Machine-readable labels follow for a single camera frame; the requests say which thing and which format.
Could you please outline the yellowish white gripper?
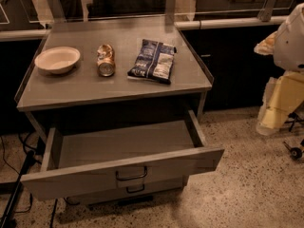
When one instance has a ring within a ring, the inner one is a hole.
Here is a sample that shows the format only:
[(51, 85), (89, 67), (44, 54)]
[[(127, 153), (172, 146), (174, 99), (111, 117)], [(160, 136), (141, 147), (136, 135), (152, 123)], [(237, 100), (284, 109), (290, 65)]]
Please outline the yellowish white gripper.
[(271, 77), (265, 86), (256, 131), (264, 136), (276, 133), (303, 102), (303, 73), (286, 71), (278, 79)]

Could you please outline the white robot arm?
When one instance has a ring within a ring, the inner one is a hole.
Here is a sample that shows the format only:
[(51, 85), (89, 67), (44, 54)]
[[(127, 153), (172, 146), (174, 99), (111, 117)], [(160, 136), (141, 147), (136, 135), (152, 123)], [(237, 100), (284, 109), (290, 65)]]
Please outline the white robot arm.
[(297, 5), (254, 52), (272, 55), (274, 64), (284, 69), (282, 76), (269, 79), (258, 112), (256, 131), (267, 136), (276, 133), (304, 102), (304, 4)]

